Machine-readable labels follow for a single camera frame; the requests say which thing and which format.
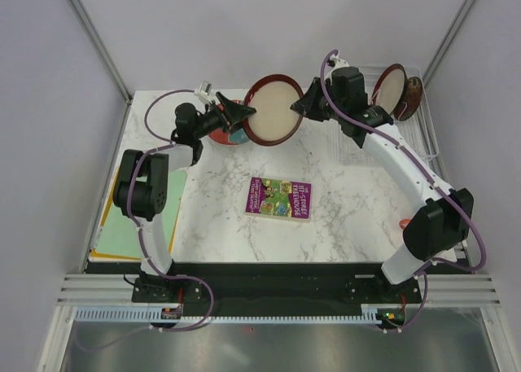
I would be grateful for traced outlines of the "cream plate brown rim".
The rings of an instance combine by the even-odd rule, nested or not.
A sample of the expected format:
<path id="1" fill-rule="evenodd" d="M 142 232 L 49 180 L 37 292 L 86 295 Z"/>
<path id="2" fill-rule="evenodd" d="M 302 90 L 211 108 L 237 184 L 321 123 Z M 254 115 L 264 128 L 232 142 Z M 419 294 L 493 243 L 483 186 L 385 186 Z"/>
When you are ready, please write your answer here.
<path id="1" fill-rule="evenodd" d="M 291 110 L 303 95 L 300 85 L 287 75 L 272 74 L 258 80 L 243 100 L 244 106 L 256 110 L 243 122 L 249 139 L 264 147 L 287 141 L 303 120 L 302 115 Z"/>

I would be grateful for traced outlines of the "orange mug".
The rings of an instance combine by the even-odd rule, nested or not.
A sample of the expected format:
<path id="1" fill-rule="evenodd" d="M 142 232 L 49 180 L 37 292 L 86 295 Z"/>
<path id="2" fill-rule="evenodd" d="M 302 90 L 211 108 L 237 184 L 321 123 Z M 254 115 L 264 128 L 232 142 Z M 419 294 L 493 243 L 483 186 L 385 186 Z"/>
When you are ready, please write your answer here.
<path id="1" fill-rule="evenodd" d="M 399 222 L 399 226 L 402 230 L 404 230 L 406 228 L 406 226 L 410 223 L 410 219 L 402 219 L 400 222 Z"/>

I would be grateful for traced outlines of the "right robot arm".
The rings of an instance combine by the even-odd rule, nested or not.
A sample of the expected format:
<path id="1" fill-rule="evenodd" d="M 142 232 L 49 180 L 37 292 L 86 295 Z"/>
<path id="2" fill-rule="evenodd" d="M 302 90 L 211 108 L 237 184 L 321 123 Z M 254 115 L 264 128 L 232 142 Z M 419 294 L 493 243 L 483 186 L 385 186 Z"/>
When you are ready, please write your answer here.
<path id="1" fill-rule="evenodd" d="M 474 198 L 455 190 L 433 172 L 402 137 L 390 113 L 370 102 L 362 72 L 345 62 L 313 79 L 303 91 L 290 77 L 260 79 L 237 103 L 217 94 L 223 131 L 243 129 L 254 143 L 273 147 L 293 136 L 303 120 L 335 120 L 341 132 L 369 152 L 401 188 L 414 216 L 403 231 L 403 245 L 383 262 L 373 281 L 374 295 L 394 300 L 402 283 L 437 256 L 467 238 Z"/>

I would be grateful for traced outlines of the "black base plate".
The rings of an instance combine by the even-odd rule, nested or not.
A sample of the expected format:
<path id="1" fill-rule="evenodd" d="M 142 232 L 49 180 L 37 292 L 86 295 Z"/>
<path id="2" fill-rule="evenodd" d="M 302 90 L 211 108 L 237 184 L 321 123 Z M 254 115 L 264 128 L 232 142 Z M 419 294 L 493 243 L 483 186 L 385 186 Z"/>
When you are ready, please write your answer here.
<path id="1" fill-rule="evenodd" d="M 88 274 L 134 276 L 132 301 L 182 303 L 194 315 L 356 313 L 363 304 L 416 304 L 418 282 L 390 286 L 378 263 L 181 263 L 175 282 L 139 272 L 137 263 L 88 264 Z"/>

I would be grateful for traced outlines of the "red blue floral plate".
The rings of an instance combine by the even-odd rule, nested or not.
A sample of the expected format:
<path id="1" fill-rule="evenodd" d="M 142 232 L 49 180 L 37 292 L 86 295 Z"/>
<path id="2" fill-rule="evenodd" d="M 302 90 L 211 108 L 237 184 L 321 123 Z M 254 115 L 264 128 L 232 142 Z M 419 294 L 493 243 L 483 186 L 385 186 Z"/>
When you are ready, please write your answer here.
<path id="1" fill-rule="evenodd" d="M 208 136 L 215 143 L 228 147 L 236 147 L 250 142 L 249 137 L 241 125 L 233 133 L 225 132 L 222 129 L 215 129 Z"/>

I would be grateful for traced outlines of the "purple treehouse book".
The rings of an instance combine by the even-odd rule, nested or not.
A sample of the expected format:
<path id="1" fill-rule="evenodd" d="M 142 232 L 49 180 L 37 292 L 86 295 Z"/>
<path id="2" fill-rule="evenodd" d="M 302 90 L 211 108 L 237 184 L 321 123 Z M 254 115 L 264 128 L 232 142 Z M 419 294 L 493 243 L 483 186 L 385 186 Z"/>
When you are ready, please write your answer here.
<path id="1" fill-rule="evenodd" d="M 307 182 L 252 177 L 245 213 L 278 220 L 309 221 L 313 187 Z"/>

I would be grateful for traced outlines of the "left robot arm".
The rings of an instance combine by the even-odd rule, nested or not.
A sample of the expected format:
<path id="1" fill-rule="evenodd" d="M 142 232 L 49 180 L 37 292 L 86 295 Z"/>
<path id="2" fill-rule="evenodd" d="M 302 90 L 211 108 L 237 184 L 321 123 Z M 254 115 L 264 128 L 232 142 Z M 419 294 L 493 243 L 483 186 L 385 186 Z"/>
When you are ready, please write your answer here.
<path id="1" fill-rule="evenodd" d="M 159 300 L 172 300 L 179 289 L 177 279 L 168 275 L 173 259 L 164 241 L 161 218 L 168 199 L 169 174 L 199 162 L 202 138 L 216 130 L 232 133 L 255 113 L 253 107 L 225 99 L 207 105 L 205 113 L 192 103 L 182 103 L 175 109 L 175 129 L 166 145 L 124 151 L 112 201 L 136 226 L 141 271 L 155 276 L 150 290 Z"/>

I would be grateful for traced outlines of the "dark red floral plate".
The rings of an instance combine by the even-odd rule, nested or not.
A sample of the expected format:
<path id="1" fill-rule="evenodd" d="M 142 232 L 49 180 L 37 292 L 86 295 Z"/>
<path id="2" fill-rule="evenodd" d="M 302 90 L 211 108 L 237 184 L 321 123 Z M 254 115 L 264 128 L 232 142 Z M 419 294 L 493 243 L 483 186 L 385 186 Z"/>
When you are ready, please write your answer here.
<path id="1" fill-rule="evenodd" d="M 395 107 L 392 115 L 395 120 L 406 121 L 418 110 L 422 101 L 423 83 L 419 77 L 407 81 L 403 99 Z"/>

